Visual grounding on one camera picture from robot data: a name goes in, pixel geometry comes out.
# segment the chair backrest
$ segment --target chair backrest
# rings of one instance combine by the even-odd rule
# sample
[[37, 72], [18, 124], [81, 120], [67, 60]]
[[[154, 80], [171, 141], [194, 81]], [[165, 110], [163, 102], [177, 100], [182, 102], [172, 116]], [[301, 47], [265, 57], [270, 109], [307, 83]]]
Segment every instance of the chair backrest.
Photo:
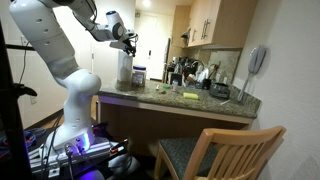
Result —
[[[184, 180], [256, 179], [266, 161], [280, 145], [286, 129], [204, 129], [188, 162]], [[207, 177], [196, 177], [210, 143], [219, 147]]]

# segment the backsplash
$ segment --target backsplash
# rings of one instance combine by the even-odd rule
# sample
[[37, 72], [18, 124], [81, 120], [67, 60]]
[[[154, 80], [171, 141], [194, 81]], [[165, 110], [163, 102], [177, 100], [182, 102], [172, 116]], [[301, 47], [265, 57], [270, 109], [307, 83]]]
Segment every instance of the backsplash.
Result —
[[[217, 74], [220, 74], [220, 78], [218, 82], [223, 82], [226, 77], [227, 84], [232, 84], [241, 50], [242, 49], [185, 49], [184, 54], [190, 58], [202, 61], [204, 68], [208, 68], [211, 64], [219, 64]], [[215, 81], [215, 77], [216, 74], [212, 74], [210, 79]]]

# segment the wall outlet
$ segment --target wall outlet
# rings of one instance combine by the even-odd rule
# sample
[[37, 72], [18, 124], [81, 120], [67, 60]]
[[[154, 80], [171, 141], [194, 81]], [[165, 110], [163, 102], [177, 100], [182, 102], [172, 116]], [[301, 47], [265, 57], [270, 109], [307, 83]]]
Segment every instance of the wall outlet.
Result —
[[223, 78], [223, 84], [227, 84], [227, 81], [228, 81], [228, 78], [227, 78], [227, 77], [224, 77], [224, 78]]
[[216, 75], [216, 82], [219, 82], [220, 81], [220, 73], [217, 73]]
[[27, 40], [27, 38], [26, 37], [24, 37], [24, 36], [21, 36], [20, 37], [21, 38], [21, 45], [22, 46], [26, 46], [27, 44], [28, 44], [28, 40]]
[[31, 103], [31, 105], [37, 103], [37, 97], [36, 96], [30, 96], [30, 103]]

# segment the cup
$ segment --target cup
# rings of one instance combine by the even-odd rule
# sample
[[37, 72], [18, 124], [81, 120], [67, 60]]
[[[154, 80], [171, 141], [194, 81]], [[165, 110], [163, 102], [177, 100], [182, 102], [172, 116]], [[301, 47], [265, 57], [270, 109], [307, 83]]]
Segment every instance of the cup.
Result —
[[209, 90], [211, 86], [211, 79], [204, 79], [202, 81], [202, 89]]

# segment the kitchen counter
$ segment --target kitchen counter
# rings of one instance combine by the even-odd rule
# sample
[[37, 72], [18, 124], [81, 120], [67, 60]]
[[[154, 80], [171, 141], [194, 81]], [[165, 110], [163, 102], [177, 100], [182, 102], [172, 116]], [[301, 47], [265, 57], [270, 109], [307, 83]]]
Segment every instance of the kitchen counter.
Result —
[[[237, 88], [230, 87], [226, 101], [211, 97], [208, 90], [178, 86], [174, 92], [163, 85], [147, 81], [145, 87], [133, 87], [115, 80], [97, 94], [98, 122], [107, 122], [113, 140], [129, 139], [132, 154], [156, 156], [159, 139], [198, 137], [204, 128], [250, 129], [257, 117], [260, 100], [245, 93], [238, 103]], [[183, 92], [199, 99], [186, 99]]]
[[[177, 91], [174, 92], [172, 89], [164, 89], [163, 85], [165, 84], [147, 80], [144, 87], [134, 87], [117, 83], [115, 80], [104, 85], [98, 95], [239, 117], [257, 117], [260, 100], [246, 94], [243, 98], [244, 102], [239, 103], [235, 100], [235, 94], [237, 94], [235, 88], [231, 88], [230, 101], [226, 102], [225, 99], [210, 96], [208, 90], [178, 86]], [[183, 97], [184, 92], [195, 93], [199, 99], [186, 99]]]

